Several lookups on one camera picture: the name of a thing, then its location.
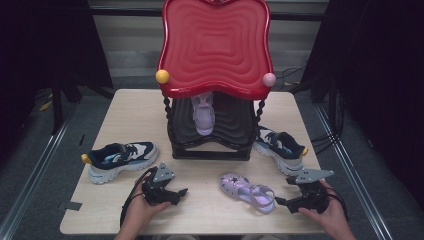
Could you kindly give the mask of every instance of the person's hand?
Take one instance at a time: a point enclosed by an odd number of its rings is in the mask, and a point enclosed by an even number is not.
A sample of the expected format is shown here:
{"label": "person's hand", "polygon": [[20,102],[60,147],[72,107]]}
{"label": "person's hand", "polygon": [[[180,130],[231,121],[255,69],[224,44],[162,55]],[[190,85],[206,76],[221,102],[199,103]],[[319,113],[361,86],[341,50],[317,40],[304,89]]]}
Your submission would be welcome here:
{"label": "person's hand", "polygon": [[115,240],[133,240],[137,237],[140,231],[149,225],[153,217],[165,210],[171,205],[170,202],[164,202],[155,206],[150,206],[141,193],[142,181],[134,191],[133,196],[136,196],[128,206],[124,222],[122,223],[119,233],[116,235]]}
{"label": "person's hand", "polygon": [[[335,195],[335,192],[331,190],[331,186],[328,183],[323,180],[320,180],[320,182],[328,189],[328,193]],[[355,239],[347,223],[342,205],[332,197],[329,200],[328,208],[321,214],[306,208],[299,208],[298,211],[300,214],[321,225],[324,231],[333,239]]]}

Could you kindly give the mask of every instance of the black controller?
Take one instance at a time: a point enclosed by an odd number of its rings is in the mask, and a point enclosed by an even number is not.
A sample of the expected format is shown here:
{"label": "black controller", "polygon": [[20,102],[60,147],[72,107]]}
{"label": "black controller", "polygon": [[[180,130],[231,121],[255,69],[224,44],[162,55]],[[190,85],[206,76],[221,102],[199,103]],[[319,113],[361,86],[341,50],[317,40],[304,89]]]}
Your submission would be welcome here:
{"label": "black controller", "polygon": [[177,205],[180,202],[180,198],[185,196],[188,189],[185,188],[179,192],[166,190],[165,187],[173,176],[174,174],[164,164],[161,164],[159,168],[151,168],[151,174],[145,179],[141,188],[149,204],[171,202],[172,205]]}
{"label": "black controller", "polygon": [[302,195],[290,200],[275,197],[275,200],[279,205],[287,206],[291,213],[298,212],[299,207],[323,213],[328,207],[329,195],[319,179],[333,174],[333,171],[305,169],[297,177],[286,178],[289,185],[297,185],[300,188]]}
{"label": "black controller", "polygon": [[[161,163],[159,167],[155,166],[149,168],[145,173],[143,173],[131,190],[124,206],[122,206],[120,226],[122,226],[122,223],[124,222],[125,215],[131,201],[138,195],[144,195],[144,199],[150,205],[163,202],[171,202],[171,204],[177,205],[180,202],[180,198],[185,196],[188,189],[185,188],[179,192],[166,190],[166,185],[168,185],[173,177],[174,173],[169,170],[165,163]],[[142,193],[134,195],[134,192],[137,190],[140,182],[143,182],[141,185]]]}

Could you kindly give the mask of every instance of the pink ball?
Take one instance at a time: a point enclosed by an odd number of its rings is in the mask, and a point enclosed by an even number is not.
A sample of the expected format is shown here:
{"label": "pink ball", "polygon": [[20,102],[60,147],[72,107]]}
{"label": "pink ball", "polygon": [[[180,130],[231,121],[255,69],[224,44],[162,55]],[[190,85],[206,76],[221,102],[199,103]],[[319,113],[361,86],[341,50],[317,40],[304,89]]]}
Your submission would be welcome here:
{"label": "pink ball", "polygon": [[274,86],[274,84],[275,84],[276,81],[277,81],[277,78],[275,77],[275,75],[273,73],[267,73],[262,78],[262,82],[267,87]]}

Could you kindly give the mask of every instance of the navy sneaker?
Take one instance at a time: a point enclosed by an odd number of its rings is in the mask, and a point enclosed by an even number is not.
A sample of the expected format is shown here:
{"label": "navy sneaker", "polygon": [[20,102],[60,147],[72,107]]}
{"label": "navy sneaker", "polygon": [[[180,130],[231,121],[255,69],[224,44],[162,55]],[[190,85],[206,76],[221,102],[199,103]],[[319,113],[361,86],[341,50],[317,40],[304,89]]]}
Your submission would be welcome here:
{"label": "navy sneaker", "polygon": [[303,169],[302,158],[308,153],[308,148],[297,144],[290,134],[276,133],[262,126],[259,126],[253,148],[265,156],[273,157],[278,169],[288,176],[299,175]]}
{"label": "navy sneaker", "polygon": [[158,153],[158,147],[153,142],[113,143],[83,154],[81,159],[91,165],[88,170],[91,181],[103,184],[115,179],[122,170],[138,171],[148,167],[156,160]]}

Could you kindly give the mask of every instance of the wooden table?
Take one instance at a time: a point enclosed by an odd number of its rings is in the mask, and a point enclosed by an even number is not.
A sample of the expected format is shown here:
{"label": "wooden table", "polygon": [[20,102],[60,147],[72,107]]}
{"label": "wooden table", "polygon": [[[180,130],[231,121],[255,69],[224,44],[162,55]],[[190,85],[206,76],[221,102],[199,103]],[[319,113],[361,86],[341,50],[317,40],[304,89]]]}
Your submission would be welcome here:
{"label": "wooden table", "polygon": [[[271,92],[265,103],[260,125],[291,134],[299,144],[309,148],[303,158],[305,168],[320,169],[293,95]],[[271,157],[252,149],[249,161],[173,159],[164,108],[159,90],[118,90],[93,146],[93,149],[100,149],[115,142],[156,142],[160,154],[154,165],[165,162],[175,174],[166,188],[170,191],[188,188],[180,203],[158,214],[143,234],[322,233],[317,224],[300,214],[291,214],[285,206],[276,205],[272,213],[263,215],[220,189],[220,176],[236,172],[252,184],[269,186],[276,196],[298,197],[299,188],[286,183],[286,176],[277,169]],[[198,148],[226,150],[216,143]],[[82,206],[79,211],[66,211],[60,230],[64,234],[116,234],[122,205],[134,181],[145,170],[124,171],[107,184],[95,185],[88,177],[88,168],[86,165],[71,199]]]}

